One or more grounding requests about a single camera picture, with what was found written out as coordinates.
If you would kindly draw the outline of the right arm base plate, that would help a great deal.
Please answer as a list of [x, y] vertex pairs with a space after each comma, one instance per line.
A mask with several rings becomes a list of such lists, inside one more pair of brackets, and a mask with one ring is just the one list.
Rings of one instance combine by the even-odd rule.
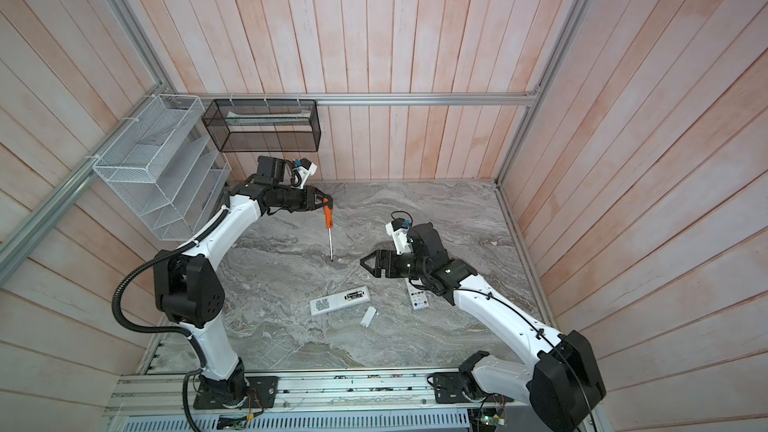
[[438, 404], [514, 403], [514, 398], [502, 394], [504, 379], [504, 375], [489, 370], [481, 370], [478, 376], [473, 372], [454, 371], [430, 374], [427, 383], [433, 388]]

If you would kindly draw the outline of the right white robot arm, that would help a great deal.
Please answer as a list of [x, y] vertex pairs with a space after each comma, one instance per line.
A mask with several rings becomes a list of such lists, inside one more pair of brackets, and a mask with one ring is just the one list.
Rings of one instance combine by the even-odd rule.
[[534, 319], [496, 291], [460, 259], [376, 250], [360, 259], [376, 278], [418, 279], [421, 286], [466, 312], [499, 337], [520, 359], [483, 351], [460, 371], [482, 398], [502, 395], [532, 407], [552, 431], [575, 431], [606, 396], [592, 346], [581, 333], [564, 334]]

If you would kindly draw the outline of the white battery cover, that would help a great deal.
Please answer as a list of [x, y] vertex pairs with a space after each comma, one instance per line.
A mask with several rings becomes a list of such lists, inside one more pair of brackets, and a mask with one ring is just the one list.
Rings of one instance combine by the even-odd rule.
[[373, 319], [376, 317], [376, 315], [377, 315], [377, 309], [373, 306], [369, 306], [360, 321], [360, 325], [364, 328], [368, 328], [371, 325]]

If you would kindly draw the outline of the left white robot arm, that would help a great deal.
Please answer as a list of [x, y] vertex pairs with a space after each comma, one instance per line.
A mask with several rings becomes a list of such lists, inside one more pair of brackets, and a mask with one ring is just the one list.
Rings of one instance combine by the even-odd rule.
[[185, 243], [186, 251], [153, 266], [160, 287], [156, 305], [178, 325], [200, 362], [200, 390], [227, 408], [242, 405], [248, 393], [242, 359], [223, 322], [225, 290], [216, 270], [246, 229], [279, 211], [323, 209], [332, 223], [333, 198], [314, 186], [294, 188], [252, 179], [235, 187], [220, 212]]

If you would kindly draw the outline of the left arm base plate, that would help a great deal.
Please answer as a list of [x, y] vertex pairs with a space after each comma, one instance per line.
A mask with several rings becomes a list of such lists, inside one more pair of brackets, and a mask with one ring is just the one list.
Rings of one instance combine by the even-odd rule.
[[278, 391], [277, 376], [246, 376], [214, 381], [200, 377], [193, 407], [196, 410], [270, 409]]

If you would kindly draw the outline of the orange handled screwdriver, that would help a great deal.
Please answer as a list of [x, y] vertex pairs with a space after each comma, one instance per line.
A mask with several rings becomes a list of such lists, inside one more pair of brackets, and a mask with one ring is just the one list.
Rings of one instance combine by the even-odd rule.
[[330, 198], [326, 198], [323, 201], [323, 213], [325, 218], [325, 226], [328, 233], [329, 259], [333, 261], [334, 260], [334, 248], [333, 248], [334, 221], [333, 221], [333, 202]]

